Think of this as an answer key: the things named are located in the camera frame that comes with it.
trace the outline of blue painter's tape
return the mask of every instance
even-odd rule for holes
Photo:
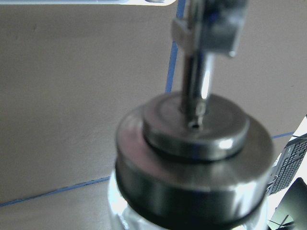
[[[175,74],[175,67],[176,67],[176,60],[177,60],[177,53],[178,53],[177,44],[176,44],[176,42],[173,42],[172,48],[171,48],[171,55],[170,55],[170,58],[169,58],[165,92],[171,92],[172,91],[173,78],[174,78],[174,74]]]
[[[186,0],[178,0],[176,17],[183,18],[185,5],[186,5]],[[165,92],[171,92],[172,91],[177,54],[178,54],[178,46],[177,46],[176,42],[173,41],[172,48],[171,48],[171,54],[170,54],[170,57],[169,57],[169,65],[168,65]]]
[[[283,133],[283,134],[280,134],[280,135],[273,136],[272,139],[282,138],[282,137],[286,137],[286,136],[292,136],[293,134],[294,134],[294,132]]]
[[[96,183],[100,183],[100,182],[103,182],[103,181],[107,181],[109,179],[110,179],[110,177],[107,176],[107,177],[100,178],[100,179],[97,179],[97,180],[87,181],[87,182],[84,182],[84,183],[81,183],[81,184],[75,184],[75,185],[68,186],[68,187],[65,187],[65,188],[57,189],[57,190],[49,192],[49,193],[44,193],[44,194],[28,197],[28,198],[25,198],[25,199],[17,199],[17,200],[13,200],[13,201],[10,201],[10,202],[7,202],[7,203],[3,203],[3,204],[0,204],[0,207],[13,205],[13,204],[21,203],[21,202],[28,201],[28,200],[33,200],[33,199],[44,197],[44,196],[54,195],[54,194],[69,191],[69,190],[72,190],[72,189],[76,189],[76,188],[88,186],[88,185],[91,185],[91,184],[96,184]]]
[[[185,6],[186,6],[186,0],[178,0],[176,17],[183,18]]]

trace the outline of keyboard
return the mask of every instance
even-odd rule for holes
[[[276,177],[269,188],[270,195],[275,194],[288,187],[293,180],[299,166],[301,165],[307,151],[307,134],[288,142],[279,158],[275,172]]]

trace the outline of black object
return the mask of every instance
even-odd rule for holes
[[[283,149],[278,163],[272,168],[271,184],[268,194],[272,195],[288,187],[301,165],[307,151],[307,133],[287,143]]]
[[[269,223],[273,230],[305,230],[307,226],[307,185],[301,177],[291,185]]]

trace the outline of metal pour spout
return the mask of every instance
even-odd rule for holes
[[[234,57],[244,24],[246,0],[192,0],[187,20],[175,19],[172,36],[185,51],[181,111],[201,129],[210,98],[214,55]]]

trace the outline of metal cap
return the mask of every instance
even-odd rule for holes
[[[134,210],[164,228],[197,229],[194,226],[233,223],[257,208],[274,153],[270,136],[256,120],[249,117],[246,144],[232,157],[176,161],[145,140],[143,114],[147,109],[133,110],[117,130],[117,183]]]
[[[202,126],[187,126],[180,111],[180,93],[151,100],[144,109],[144,137],[173,156],[198,161],[229,157],[244,147],[248,116],[235,104],[211,95]]]

